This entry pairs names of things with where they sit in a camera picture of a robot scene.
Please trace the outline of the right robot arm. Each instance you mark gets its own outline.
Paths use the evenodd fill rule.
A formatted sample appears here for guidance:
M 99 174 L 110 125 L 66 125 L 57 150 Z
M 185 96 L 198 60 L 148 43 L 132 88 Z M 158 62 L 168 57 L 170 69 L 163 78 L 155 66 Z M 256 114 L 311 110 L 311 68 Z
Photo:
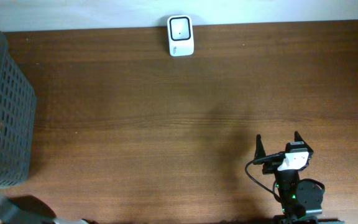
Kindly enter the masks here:
M 314 151 L 299 132 L 285 150 L 266 155 L 261 135 L 256 137 L 253 165 L 262 165 L 264 175 L 273 174 L 275 182 L 270 190 L 282 206 L 282 214 L 273 217 L 274 223 L 318 223 L 322 213 L 325 186 L 313 179 L 301 179 L 299 172 L 309 166 Z

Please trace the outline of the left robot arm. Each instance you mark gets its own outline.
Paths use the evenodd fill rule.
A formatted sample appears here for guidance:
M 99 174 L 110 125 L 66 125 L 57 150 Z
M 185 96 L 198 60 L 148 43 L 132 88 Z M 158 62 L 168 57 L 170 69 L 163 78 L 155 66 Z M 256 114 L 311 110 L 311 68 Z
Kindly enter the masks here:
M 90 224 L 85 219 L 59 218 L 43 201 L 33 195 L 7 197 L 0 193 L 1 224 Z

